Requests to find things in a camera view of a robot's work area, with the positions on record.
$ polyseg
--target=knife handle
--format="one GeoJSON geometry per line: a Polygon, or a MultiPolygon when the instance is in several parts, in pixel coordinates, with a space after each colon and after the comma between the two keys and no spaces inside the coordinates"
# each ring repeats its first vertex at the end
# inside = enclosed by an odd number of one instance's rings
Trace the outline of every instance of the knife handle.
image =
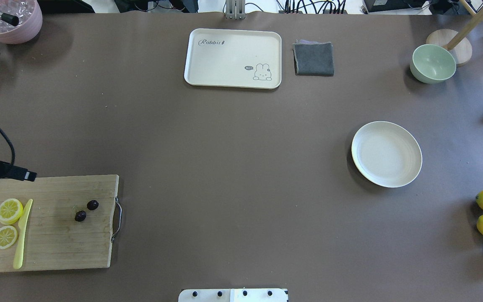
{"type": "Polygon", "coordinates": [[[14,269],[20,269],[23,264],[23,245],[25,244],[25,230],[20,232],[18,237],[18,246],[16,247],[16,252],[14,254],[14,262],[12,267],[14,269]]]}

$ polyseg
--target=green bowl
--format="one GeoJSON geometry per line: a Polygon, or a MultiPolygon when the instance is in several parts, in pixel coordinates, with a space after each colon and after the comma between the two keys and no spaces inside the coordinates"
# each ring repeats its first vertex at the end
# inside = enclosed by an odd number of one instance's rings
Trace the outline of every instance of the green bowl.
{"type": "Polygon", "coordinates": [[[448,50],[441,46],[424,44],[413,52],[410,69],[417,80],[426,84],[436,84],[454,75],[456,61],[448,50]]]}

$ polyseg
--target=pink bowl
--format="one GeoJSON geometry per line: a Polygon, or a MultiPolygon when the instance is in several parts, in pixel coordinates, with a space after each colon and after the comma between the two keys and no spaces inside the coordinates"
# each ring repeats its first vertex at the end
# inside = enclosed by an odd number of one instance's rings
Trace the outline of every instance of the pink bowl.
{"type": "Polygon", "coordinates": [[[42,12],[36,0],[24,0],[28,4],[33,4],[33,13],[29,19],[13,29],[0,33],[0,42],[6,44],[20,44],[34,38],[42,27],[42,12]]]}

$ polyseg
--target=white floor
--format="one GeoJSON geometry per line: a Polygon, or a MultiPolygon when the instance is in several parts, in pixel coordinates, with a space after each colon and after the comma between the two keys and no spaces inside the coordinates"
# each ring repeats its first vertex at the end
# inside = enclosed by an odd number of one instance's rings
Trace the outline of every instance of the white floor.
{"type": "MultiPolygon", "coordinates": [[[[84,0],[88,4],[94,8],[94,11],[97,13],[105,13],[105,12],[112,12],[117,13],[119,10],[115,5],[113,0],[84,0]]],[[[345,0],[345,10],[349,14],[362,14],[361,6],[363,5],[363,0],[345,0]]],[[[274,12],[277,13],[280,8],[276,1],[274,0],[246,0],[246,3],[254,3],[263,11],[267,12],[274,12]]],[[[284,5],[284,0],[279,0],[279,2],[284,5]]],[[[481,0],[473,0],[473,5],[478,8],[481,4],[481,0]]],[[[223,6],[225,4],[225,0],[199,0],[199,12],[210,12],[210,11],[223,11],[223,6]]],[[[384,12],[377,12],[373,14],[378,15],[431,15],[431,12],[428,9],[428,6],[424,4],[425,8],[422,10],[414,10],[414,9],[406,9],[406,10],[394,10],[394,11],[384,11],[384,12]]],[[[169,2],[167,0],[161,0],[160,5],[164,7],[169,7],[169,2]]],[[[153,8],[155,4],[149,2],[149,8],[153,8]]],[[[259,9],[254,5],[246,5],[245,12],[253,12],[259,11],[259,9]]],[[[165,13],[165,12],[177,12],[176,10],[168,10],[161,7],[157,7],[151,11],[150,13],[165,13]]],[[[314,13],[314,8],[312,5],[307,6],[308,13],[314,13]]]]}

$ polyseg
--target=white plate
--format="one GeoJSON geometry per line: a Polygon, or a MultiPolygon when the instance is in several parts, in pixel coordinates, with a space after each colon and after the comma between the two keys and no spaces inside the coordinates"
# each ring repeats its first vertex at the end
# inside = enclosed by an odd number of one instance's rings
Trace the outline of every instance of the white plate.
{"type": "Polygon", "coordinates": [[[275,32],[195,29],[187,46],[184,79],[198,86],[277,88],[281,44],[275,32]]]}
{"type": "Polygon", "coordinates": [[[351,142],[351,156],[361,174],[382,187],[403,187],[418,176],[422,167],[416,139],[391,122],[362,126],[351,142]]]}

